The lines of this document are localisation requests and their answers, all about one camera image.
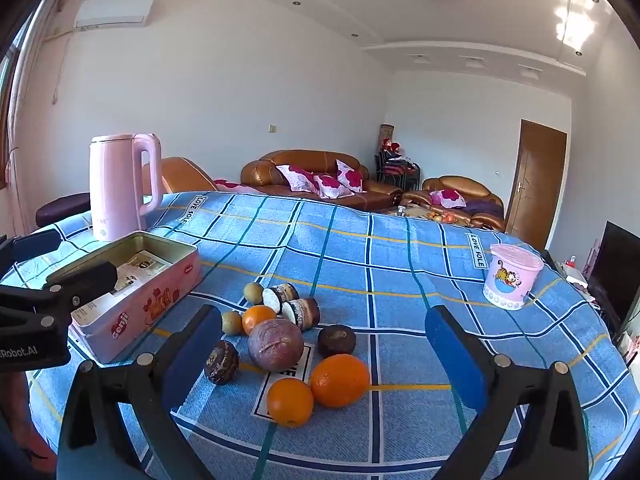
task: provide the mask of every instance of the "wooden door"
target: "wooden door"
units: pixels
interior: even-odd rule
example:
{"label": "wooden door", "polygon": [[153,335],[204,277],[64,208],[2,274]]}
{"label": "wooden door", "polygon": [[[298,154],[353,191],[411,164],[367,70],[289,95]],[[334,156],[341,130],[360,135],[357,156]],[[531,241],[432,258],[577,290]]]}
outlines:
{"label": "wooden door", "polygon": [[507,232],[539,251],[545,249],[556,214],[565,151],[566,133],[522,121]]}

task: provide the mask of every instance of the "curtain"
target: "curtain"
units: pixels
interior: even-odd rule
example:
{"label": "curtain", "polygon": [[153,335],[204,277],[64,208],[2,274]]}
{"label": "curtain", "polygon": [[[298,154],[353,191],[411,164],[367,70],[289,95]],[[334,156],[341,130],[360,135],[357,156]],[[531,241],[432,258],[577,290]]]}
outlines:
{"label": "curtain", "polygon": [[7,117],[7,164],[4,176],[9,192],[9,212],[14,225],[15,236],[23,236],[35,229],[35,219],[26,214],[27,198],[24,185],[20,179],[20,120],[24,110],[24,101],[31,70],[38,56],[38,50],[47,31],[49,18],[60,11],[65,0],[42,0],[33,14],[24,37],[24,43],[18,56],[9,97]]}

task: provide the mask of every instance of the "window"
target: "window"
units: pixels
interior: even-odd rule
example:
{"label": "window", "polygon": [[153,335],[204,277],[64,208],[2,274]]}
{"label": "window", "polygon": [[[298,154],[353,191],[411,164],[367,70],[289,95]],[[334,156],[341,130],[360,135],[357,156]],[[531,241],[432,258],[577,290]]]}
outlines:
{"label": "window", "polygon": [[7,115],[9,113],[9,97],[11,95],[11,86],[14,80],[15,67],[18,64],[18,55],[24,43],[24,37],[31,17],[20,28],[14,42],[9,47],[7,53],[4,54],[0,61],[0,189],[4,189],[6,182],[4,181],[4,168],[8,160],[8,123]]}

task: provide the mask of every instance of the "tangerine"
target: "tangerine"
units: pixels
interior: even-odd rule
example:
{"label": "tangerine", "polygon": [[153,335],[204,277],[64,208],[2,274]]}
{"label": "tangerine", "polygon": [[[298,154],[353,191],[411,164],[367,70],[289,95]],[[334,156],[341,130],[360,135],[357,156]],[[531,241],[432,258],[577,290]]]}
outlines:
{"label": "tangerine", "polygon": [[314,396],[306,383],[287,377],[269,388],[267,408],[275,422],[288,428],[297,428],[309,420],[314,408]]}
{"label": "tangerine", "polygon": [[328,408],[341,408],[359,400],[369,389],[369,369],[349,354],[320,361],[309,381],[314,399]]}
{"label": "tangerine", "polygon": [[268,319],[276,319],[276,313],[273,309],[266,305],[252,306],[242,314],[242,329],[245,334],[249,335],[258,323]]}

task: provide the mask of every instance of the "pink bucket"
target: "pink bucket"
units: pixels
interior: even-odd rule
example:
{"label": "pink bucket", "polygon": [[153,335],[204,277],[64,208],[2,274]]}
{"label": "pink bucket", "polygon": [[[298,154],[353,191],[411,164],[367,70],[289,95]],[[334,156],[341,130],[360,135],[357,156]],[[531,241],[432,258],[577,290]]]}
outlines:
{"label": "pink bucket", "polygon": [[540,269],[545,266],[540,257],[515,245],[493,244],[491,264],[482,293],[495,306],[519,310]]}

